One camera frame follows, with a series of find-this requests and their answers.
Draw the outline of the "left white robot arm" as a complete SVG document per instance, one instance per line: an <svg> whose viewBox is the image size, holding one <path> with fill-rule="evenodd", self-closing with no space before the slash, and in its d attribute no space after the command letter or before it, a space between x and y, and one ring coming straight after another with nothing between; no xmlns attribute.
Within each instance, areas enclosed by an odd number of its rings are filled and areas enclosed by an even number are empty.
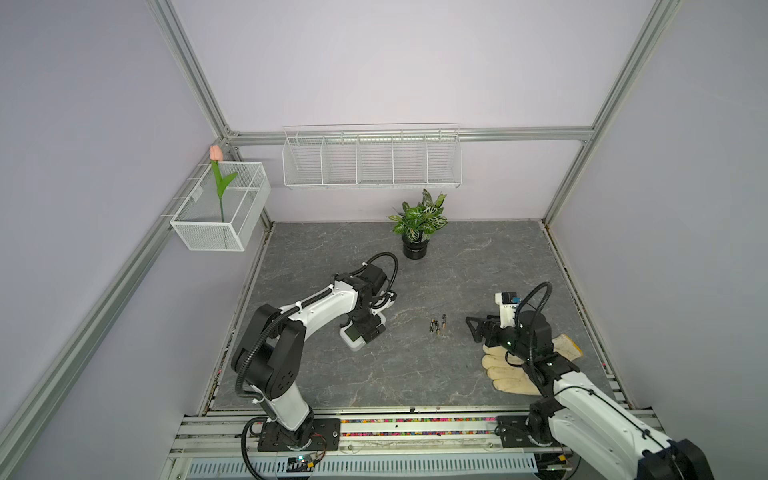
<svg viewBox="0 0 768 480"><path fill-rule="evenodd" d="M398 270L397 256L380 252L303 300L257 308L231 356L235 395L261 406L290 443L308 442L314 412L296 385L306 340L343 317L339 335L350 350L371 343L386 330Z"/></svg>

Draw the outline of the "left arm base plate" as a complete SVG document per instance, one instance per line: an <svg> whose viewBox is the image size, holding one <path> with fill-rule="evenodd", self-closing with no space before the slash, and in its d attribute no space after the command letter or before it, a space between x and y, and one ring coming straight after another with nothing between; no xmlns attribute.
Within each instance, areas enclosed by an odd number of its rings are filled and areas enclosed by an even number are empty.
<svg viewBox="0 0 768 480"><path fill-rule="evenodd" d="M263 424L257 449L259 452L337 451L340 439L338 418L309 418L296 431L274 421Z"/></svg>

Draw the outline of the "white alarm device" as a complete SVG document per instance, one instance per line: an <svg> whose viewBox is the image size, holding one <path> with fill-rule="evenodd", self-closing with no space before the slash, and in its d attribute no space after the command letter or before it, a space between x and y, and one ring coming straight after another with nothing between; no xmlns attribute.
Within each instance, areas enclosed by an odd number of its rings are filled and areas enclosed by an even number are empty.
<svg viewBox="0 0 768 480"><path fill-rule="evenodd" d="M386 319L376 316L367 324L350 322L340 329L339 335L351 351L357 352L376 339L385 330Z"/></svg>

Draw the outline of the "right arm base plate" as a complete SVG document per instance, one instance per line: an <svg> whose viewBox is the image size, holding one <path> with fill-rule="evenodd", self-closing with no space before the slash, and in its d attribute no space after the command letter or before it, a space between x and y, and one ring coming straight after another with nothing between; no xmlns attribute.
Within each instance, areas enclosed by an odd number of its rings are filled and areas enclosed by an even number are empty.
<svg viewBox="0 0 768 480"><path fill-rule="evenodd" d="M539 414L500 415L496 421L494 434L501 439L504 448L550 447L556 443L548 419Z"/></svg>

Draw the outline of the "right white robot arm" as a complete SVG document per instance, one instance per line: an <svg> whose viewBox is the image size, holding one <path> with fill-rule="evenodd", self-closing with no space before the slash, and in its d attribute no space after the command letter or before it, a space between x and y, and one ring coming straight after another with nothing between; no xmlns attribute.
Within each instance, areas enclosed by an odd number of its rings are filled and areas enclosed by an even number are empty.
<svg viewBox="0 0 768 480"><path fill-rule="evenodd" d="M692 441L675 441L653 429L602 392L555 347L543 309L553 287L542 282L525 297L495 296L496 315L468 317L484 365L503 365L495 388L538 394L516 433L538 446L571 449L607 479L710 479L705 453Z"/></svg>

